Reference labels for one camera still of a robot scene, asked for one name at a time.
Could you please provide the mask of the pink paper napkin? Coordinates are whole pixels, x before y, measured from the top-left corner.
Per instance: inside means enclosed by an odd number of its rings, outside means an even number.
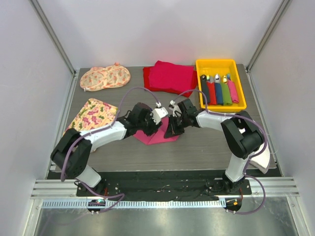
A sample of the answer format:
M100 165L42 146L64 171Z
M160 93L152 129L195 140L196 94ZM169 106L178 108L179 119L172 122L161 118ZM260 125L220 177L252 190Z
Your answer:
M152 134L151 136L147 136L143 131L139 130L137 131L133 136L140 142L142 142L145 145L155 145L155 144L161 144L161 143L168 143L168 142L175 142L179 138L179 136L171 137L171 138L165 138L164 135L167 131L168 127L168 117L164 117L162 119L162 125L158 129L158 131L155 134Z

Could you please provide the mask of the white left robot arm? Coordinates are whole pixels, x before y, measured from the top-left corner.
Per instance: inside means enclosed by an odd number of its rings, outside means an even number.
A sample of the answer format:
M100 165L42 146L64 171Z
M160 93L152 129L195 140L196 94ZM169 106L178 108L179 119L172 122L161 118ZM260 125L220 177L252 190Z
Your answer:
M82 132L74 128L67 130L53 149L51 160L62 170L61 177L77 179L88 186L92 195L100 196L105 184L100 174L88 165L91 151L133 136L137 131L151 136L167 116L168 111L164 107L151 109L139 102L125 116L114 119L108 125Z

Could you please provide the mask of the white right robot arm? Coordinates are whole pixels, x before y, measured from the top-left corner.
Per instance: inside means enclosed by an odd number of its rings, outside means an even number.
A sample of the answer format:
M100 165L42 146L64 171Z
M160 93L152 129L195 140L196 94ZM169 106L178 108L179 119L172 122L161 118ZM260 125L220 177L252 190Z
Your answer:
M189 126L223 132L232 156L228 168L222 175L222 188L227 194L238 191L245 179L250 159L262 154L267 148L267 138L262 128L246 111L222 114L198 110L190 99L179 103L172 100L169 109L172 114L168 117L165 138L179 136Z

